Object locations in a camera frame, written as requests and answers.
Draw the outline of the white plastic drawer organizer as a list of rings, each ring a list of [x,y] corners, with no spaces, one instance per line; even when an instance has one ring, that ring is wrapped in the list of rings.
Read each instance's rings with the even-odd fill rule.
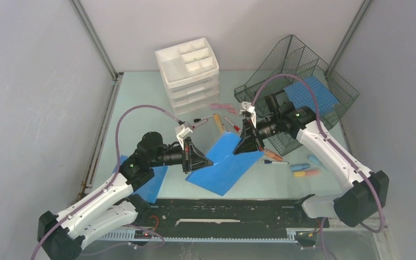
[[[219,64],[206,38],[157,50],[155,56],[176,115],[196,111],[219,101]]]

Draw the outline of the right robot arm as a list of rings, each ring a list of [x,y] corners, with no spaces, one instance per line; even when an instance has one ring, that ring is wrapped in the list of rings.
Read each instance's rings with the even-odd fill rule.
[[[301,199],[301,207],[293,212],[299,226],[308,226],[315,218],[337,217],[349,227],[361,225],[371,215],[378,213],[379,228],[385,226],[383,208],[389,186],[384,171],[373,172],[355,159],[325,128],[316,113],[308,106],[295,108],[290,101],[281,107],[274,94],[267,98],[271,110],[268,121],[256,121],[255,107],[243,101],[240,104],[244,116],[240,142],[233,153],[261,151],[264,139],[278,134],[289,134],[305,146],[333,175],[341,192],[325,196],[310,194]]]

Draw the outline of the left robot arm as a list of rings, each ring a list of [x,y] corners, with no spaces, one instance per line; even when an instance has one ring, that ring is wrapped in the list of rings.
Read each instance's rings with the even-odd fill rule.
[[[37,239],[50,259],[77,259],[103,235],[128,224],[144,225],[150,206],[136,191],[154,178],[158,166],[181,165],[191,173],[213,165],[191,138],[166,145],[158,132],[146,133],[136,150],[101,186],[59,213],[39,218]]]

